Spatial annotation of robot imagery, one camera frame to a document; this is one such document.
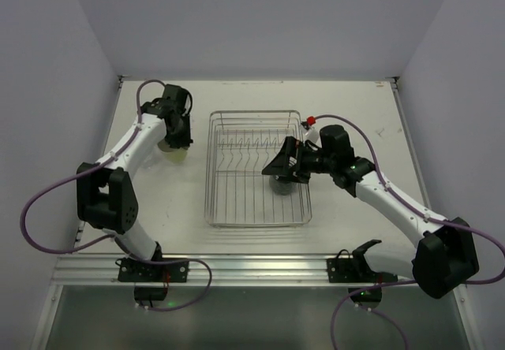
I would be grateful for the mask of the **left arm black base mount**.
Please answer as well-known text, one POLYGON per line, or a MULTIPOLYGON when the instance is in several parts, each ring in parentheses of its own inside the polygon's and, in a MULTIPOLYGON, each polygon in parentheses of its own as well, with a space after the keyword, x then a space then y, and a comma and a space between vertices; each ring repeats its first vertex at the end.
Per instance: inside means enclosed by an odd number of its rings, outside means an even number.
POLYGON ((133 283, 185 283, 189 262, 176 262, 170 265, 151 265, 129 258, 117 259, 118 280, 133 283))

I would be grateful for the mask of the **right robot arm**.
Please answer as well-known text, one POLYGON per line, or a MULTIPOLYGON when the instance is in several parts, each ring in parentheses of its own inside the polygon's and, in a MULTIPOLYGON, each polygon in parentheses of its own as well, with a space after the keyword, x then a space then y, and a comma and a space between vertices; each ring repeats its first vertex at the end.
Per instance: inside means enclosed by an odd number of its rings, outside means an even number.
POLYGON ((367 158, 358 157, 341 125, 320 130, 320 145, 292 136, 284 139, 277 155, 262 169, 283 184, 306 184, 312 174, 327 174, 334 184, 368 204, 397 229, 414 247, 404 259, 393 254, 368 255, 367 247, 353 251, 358 266, 374 273, 410 277, 430 297, 439 299, 466 282, 479 270, 473 236, 468 224, 457 219, 456 227, 403 192, 367 158))

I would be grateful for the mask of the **dark grey ceramic mug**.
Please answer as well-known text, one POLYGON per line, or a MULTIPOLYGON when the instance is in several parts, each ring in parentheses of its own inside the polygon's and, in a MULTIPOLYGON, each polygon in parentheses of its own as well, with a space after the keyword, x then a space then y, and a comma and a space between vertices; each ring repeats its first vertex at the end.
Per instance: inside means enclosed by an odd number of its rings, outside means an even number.
POLYGON ((279 176, 269 177, 269 186, 276 195, 290 195, 294 190, 294 183, 286 181, 279 176))

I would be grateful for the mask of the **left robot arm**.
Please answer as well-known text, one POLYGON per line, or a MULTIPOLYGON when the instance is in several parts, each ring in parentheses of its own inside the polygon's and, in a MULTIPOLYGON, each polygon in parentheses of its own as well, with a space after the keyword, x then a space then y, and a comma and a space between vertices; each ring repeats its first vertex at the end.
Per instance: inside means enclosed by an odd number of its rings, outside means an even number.
POLYGON ((186 151, 191 139, 191 94, 157 98, 140 108, 140 120, 97 163, 77 169, 77 215, 91 227, 110 234, 136 259, 155 261, 159 244, 137 218, 139 205, 133 177, 144 160, 158 148, 169 154, 186 151))

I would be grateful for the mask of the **yellow-green ceramic mug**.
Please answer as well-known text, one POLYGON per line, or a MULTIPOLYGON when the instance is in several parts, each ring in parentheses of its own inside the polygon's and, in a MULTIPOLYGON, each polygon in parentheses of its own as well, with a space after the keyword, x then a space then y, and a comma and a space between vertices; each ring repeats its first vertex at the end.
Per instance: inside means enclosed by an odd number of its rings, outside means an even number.
POLYGON ((174 164, 183 163, 188 154, 188 147, 171 147, 165 140, 158 142, 157 147, 161 155, 174 164))

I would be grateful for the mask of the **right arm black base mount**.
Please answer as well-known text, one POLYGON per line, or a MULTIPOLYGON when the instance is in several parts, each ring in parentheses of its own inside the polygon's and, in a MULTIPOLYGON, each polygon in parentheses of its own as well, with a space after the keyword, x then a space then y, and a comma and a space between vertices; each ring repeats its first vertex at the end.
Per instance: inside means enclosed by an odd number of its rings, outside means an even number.
POLYGON ((381 284, 398 281, 395 274, 372 270, 365 260, 366 251, 381 243, 381 240, 369 240, 352 252, 342 249, 335 257, 326 259, 328 282, 381 284))

